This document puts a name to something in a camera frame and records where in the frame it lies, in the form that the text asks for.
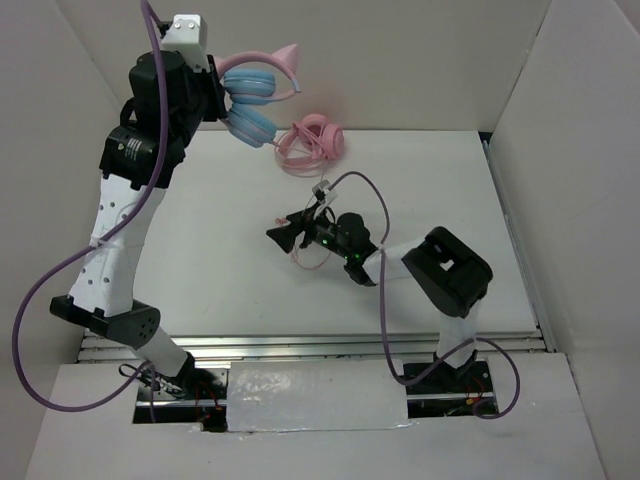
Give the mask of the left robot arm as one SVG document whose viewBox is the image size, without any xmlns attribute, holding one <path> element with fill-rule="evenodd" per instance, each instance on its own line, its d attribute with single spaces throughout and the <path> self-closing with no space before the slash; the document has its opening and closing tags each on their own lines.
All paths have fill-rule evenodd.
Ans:
<svg viewBox="0 0 640 480">
<path fill-rule="evenodd" d="M 161 328 L 158 308 L 133 297 L 133 284 L 151 221 L 174 169 L 202 122 L 225 117 L 224 93 L 212 55 L 191 66 L 178 52 L 138 58 L 129 72 L 132 97 L 107 136 L 101 156 L 100 201 L 90 251 L 68 294 L 51 313 L 131 349 L 151 362 L 170 396 L 213 388 L 213 374 Z"/>
</svg>

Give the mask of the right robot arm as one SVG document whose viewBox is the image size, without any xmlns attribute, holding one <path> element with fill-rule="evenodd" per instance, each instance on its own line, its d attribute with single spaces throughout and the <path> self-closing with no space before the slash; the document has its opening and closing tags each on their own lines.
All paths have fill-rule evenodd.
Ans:
<svg viewBox="0 0 640 480">
<path fill-rule="evenodd" d="M 375 245 L 361 215 L 348 212 L 332 219 L 310 210 L 288 215 L 266 231 L 285 253 L 315 243 L 345 261 L 344 270 L 356 284 L 379 289 L 383 351 L 394 379 L 411 387 L 435 374 L 438 385 L 454 392 L 470 379 L 477 357 L 477 327 L 469 318 L 493 279 L 488 263 L 448 229 L 438 226 L 424 238 L 394 248 Z M 388 280 L 411 278 L 441 314 L 433 362 L 409 377 L 395 369 L 386 322 Z"/>
</svg>

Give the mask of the blue pink cat-ear headphones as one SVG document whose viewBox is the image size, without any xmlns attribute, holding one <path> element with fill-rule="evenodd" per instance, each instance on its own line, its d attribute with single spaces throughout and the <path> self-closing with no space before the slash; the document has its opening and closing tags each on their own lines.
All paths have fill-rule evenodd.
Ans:
<svg viewBox="0 0 640 480">
<path fill-rule="evenodd" d="M 274 67 L 291 82 L 291 89 L 277 94 L 275 76 L 264 70 L 241 68 L 241 65 L 247 63 L 261 63 Z M 276 125 L 252 107 L 284 101 L 300 93 L 298 64 L 297 43 L 282 47 L 273 53 L 249 51 L 227 58 L 214 56 L 217 73 L 221 75 L 222 85 L 231 101 L 231 108 L 223 123 L 234 137 L 253 148 L 273 143 L 277 132 Z"/>
</svg>

